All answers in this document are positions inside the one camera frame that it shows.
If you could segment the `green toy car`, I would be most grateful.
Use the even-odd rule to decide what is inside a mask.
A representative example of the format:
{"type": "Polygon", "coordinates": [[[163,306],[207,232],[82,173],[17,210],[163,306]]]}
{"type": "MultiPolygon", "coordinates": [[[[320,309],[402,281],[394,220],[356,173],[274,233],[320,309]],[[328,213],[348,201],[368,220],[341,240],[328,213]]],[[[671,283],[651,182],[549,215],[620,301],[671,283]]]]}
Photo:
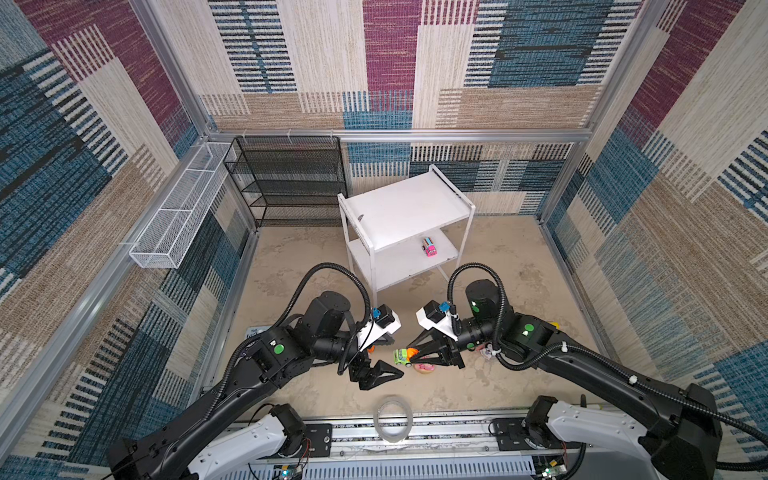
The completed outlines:
{"type": "Polygon", "coordinates": [[[409,348],[397,349],[393,352],[393,358],[397,365],[409,366],[412,352],[409,348]]]}

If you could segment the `pink toy truck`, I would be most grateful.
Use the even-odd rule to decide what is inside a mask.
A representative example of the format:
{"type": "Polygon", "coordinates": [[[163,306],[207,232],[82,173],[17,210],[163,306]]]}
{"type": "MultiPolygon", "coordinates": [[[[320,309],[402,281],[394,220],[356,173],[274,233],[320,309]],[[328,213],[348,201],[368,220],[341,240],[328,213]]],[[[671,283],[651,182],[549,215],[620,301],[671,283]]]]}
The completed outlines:
{"type": "Polygon", "coordinates": [[[429,258],[437,255],[437,248],[430,237],[424,237],[422,239],[422,250],[429,258]]]}

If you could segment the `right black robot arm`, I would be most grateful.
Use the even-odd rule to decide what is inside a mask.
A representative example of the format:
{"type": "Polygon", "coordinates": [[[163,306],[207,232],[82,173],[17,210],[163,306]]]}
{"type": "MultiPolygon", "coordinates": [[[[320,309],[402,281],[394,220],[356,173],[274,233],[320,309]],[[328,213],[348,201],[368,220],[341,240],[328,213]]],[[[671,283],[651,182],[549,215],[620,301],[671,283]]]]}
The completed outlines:
{"type": "Polygon", "coordinates": [[[462,353],[483,344],[506,369],[539,369],[587,390],[618,408],[601,415],[539,397],[526,418],[538,446],[587,443],[649,462],[667,479],[711,479],[716,471],[764,472],[766,458],[727,462],[719,458],[723,429],[737,429],[766,443],[766,433],[718,411],[713,394],[692,383],[682,389],[653,379],[581,345],[552,323],[518,313],[499,275],[481,263],[467,263],[457,273],[478,269],[487,280],[466,289],[471,317],[459,317],[454,302],[456,275],[448,279],[447,298],[429,301],[416,313],[422,333],[411,342],[413,364],[463,367],[462,353]]]}

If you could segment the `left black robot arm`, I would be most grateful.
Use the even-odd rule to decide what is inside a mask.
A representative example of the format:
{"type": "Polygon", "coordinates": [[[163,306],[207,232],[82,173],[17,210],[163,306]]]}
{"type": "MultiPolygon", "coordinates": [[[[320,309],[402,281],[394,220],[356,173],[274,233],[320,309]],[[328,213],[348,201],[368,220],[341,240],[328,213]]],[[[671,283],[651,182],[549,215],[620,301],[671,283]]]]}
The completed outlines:
{"type": "Polygon", "coordinates": [[[314,367],[334,365],[363,391],[402,377],[396,367],[372,362],[369,348],[390,345],[400,328],[387,305],[373,307],[362,281],[331,262],[312,267],[289,300],[295,306],[311,277],[334,270],[347,277],[363,299],[355,320],[349,301],[324,291],[304,314],[284,310],[267,330],[244,340],[227,362],[222,379],[181,414],[138,440],[123,439],[108,452],[115,479],[218,479],[249,460],[288,457],[307,447],[306,426],[289,405],[276,405],[255,425],[224,431],[254,405],[314,367]]]}

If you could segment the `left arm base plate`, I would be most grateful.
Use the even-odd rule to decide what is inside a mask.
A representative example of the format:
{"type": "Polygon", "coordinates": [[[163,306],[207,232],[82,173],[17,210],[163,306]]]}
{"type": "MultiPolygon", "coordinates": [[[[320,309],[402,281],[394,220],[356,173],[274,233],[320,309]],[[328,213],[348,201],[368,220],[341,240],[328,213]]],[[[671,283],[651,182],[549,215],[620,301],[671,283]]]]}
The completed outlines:
{"type": "Polygon", "coordinates": [[[327,458],[331,454],[333,426],[331,423],[307,424],[301,434],[290,437],[273,459],[327,458]]]}

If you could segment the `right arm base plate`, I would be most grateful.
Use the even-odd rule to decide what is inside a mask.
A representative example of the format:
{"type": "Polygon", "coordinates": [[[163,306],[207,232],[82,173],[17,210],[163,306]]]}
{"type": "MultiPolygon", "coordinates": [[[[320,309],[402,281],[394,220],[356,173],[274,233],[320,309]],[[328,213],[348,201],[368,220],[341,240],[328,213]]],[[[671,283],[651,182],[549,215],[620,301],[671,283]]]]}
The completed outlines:
{"type": "Polygon", "coordinates": [[[579,442],[567,442],[563,444],[553,437],[545,437],[543,440],[535,439],[525,425],[522,417],[494,418],[488,425],[488,433],[496,441],[500,451],[527,451],[527,450],[568,450],[580,448],[579,442]]]}

